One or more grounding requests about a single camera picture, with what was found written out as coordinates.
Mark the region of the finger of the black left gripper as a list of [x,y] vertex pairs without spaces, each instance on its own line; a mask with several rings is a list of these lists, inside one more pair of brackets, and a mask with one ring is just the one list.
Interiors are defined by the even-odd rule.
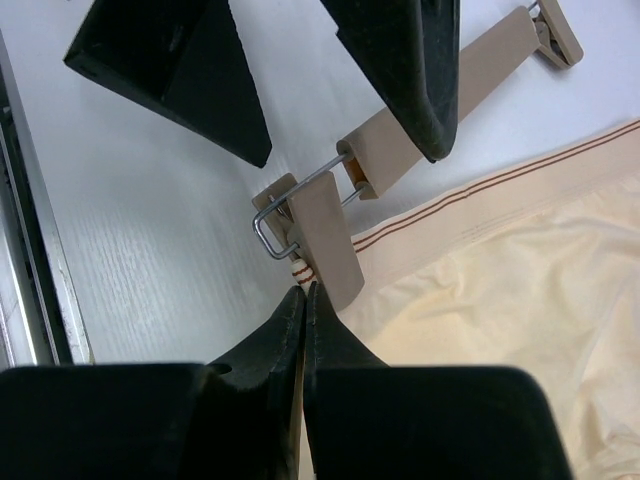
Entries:
[[337,37],[418,150],[447,157],[458,128],[460,2],[323,0]]
[[266,165],[272,143],[228,2],[96,1],[64,62],[248,164]]

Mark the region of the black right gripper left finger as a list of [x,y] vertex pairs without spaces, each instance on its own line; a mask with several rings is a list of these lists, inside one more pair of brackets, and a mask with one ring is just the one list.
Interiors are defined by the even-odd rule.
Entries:
[[208,364],[1,375],[5,479],[294,479],[305,295]]

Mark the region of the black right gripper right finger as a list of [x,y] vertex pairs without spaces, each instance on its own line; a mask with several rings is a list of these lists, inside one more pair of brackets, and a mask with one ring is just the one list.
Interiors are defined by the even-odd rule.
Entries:
[[499,366],[392,367],[338,318],[306,306],[304,416],[319,479],[568,479],[547,399]]

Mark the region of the wooden clip hanger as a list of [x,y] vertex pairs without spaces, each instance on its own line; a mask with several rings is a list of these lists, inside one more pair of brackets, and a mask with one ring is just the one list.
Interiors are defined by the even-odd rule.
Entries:
[[[584,54],[556,1],[517,7],[473,42],[459,46],[458,125],[531,55],[540,54],[566,70]],[[386,104],[340,139],[336,151],[353,197],[362,200],[381,197],[427,160]],[[255,196],[253,205],[254,233],[272,258],[291,261],[301,287],[321,283],[336,310],[356,299],[365,279],[344,215],[347,199],[339,194],[332,164],[300,180],[282,176]]]

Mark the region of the beige underwear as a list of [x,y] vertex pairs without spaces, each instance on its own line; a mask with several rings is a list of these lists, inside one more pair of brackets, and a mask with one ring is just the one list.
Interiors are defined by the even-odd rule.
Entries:
[[639,123],[465,186],[355,236],[339,318],[393,365],[521,368],[580,479],[639,475]]

